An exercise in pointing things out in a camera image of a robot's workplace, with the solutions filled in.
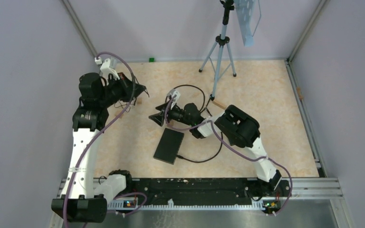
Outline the black network switch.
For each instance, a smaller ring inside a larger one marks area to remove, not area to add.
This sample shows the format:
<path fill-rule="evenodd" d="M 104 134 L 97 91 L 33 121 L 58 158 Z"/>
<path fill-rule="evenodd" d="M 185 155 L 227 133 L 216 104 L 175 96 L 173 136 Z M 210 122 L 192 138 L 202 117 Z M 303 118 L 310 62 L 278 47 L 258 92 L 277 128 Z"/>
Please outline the black network switch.
<path fill-rule="evenodd" d="M 184 133 L 168 128 L 164 129 L 153 158 L 174 165 L 183 139 Z"/>

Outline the black power adapter with cord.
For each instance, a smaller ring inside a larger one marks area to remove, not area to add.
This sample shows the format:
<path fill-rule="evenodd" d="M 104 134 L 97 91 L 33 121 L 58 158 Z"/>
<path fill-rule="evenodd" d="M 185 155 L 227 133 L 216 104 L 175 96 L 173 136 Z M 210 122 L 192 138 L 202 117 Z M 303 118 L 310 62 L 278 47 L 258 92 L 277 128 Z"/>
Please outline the black power adapter with cord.
<path fill-rule="evenodd" d="M 127 106 L 127 104 L 130 104 L 132 106 L 135 106 L 137 104 L 137 100 L 138 100 L 139 94 L 138 93 L 134 93 L 134 97 L 131 98 L 130 96 L 121 96 L 121 95 L 117 95 L 115 96 L 116 101 L 113 104 L 114 108 L 125 108 Z"/>

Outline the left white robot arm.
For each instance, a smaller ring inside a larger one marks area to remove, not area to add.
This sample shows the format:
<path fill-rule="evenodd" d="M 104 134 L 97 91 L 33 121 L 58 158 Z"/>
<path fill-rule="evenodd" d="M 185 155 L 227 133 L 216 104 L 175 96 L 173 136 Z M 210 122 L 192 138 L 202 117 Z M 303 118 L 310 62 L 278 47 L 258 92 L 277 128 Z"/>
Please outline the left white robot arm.
<path fill-rule="evenodd" d="M 114 171 L 100 187 L 94 186 L 94 172 L 100 140 L 107 128 L 122 114 L 109 123 L 108 108 L 122 101 L 127 106 L 142 92 L 134 74 L 127 78 L 124 73 L 110 73 L 107 78 L 98 73 L 87 73 L 79 78 L 79 105 L 72 117 L 73 149 L 64 188 L 51 209 L 68 227 L 71 222 L 101 223 L 107 213 L 107 205 L 118 194 L 128 196 L 133 183 L 128 171 Z"/>

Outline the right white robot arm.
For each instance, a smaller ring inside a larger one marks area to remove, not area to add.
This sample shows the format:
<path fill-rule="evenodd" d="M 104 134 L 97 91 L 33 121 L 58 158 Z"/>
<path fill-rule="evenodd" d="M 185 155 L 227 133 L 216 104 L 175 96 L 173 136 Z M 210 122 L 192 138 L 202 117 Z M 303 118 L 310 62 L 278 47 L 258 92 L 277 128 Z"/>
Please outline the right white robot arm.
<path fill-rule="evenodd" d="M 148 118 L 159 126 L 170 120 L 183 123 L 197 139 L 222 133 L 228 140 L 222 144 L 228 148 L 242 148 L 244 153 L 241 156 L 255 163 L 260 191 L 272 196 L 279 190 L 282 175 L 268 158 L 261 140 L 260 124 L 237 106 L 231 104 L 221 114 L 208 118 L 202 117 L 194 103 L 188 103 L 184 108 L 164 103 L 157 106 L 156 110 L 158 113 Z"/>

